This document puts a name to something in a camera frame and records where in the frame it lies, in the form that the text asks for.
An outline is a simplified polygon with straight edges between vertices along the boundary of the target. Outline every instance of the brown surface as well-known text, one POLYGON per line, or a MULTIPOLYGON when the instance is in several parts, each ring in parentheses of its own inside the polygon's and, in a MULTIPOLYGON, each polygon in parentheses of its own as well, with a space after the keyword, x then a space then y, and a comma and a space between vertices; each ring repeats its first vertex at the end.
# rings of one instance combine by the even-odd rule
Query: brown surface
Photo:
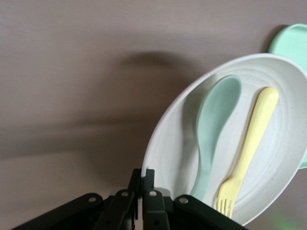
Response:
MULTIPOLYGON (((185 87, 265 52, 283 25, 307 23, 306 9, 304 0, 1 0, 0 229, 126 186, 185 87)), ((306 178, 299 171, 248 228, 307 226, 306 178)))

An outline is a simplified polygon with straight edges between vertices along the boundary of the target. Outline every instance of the spoon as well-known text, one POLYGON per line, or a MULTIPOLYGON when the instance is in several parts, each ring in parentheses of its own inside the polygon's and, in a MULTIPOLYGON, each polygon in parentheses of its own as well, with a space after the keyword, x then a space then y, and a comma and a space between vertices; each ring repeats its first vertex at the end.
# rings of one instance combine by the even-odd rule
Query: spoon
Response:
POLYGON ((198 171, 191 195, 202 200, 212 170, 213 157, 219 136, 241 95, 242 83, 238 76, 220 79, 207 93, 197 116, 198 171))

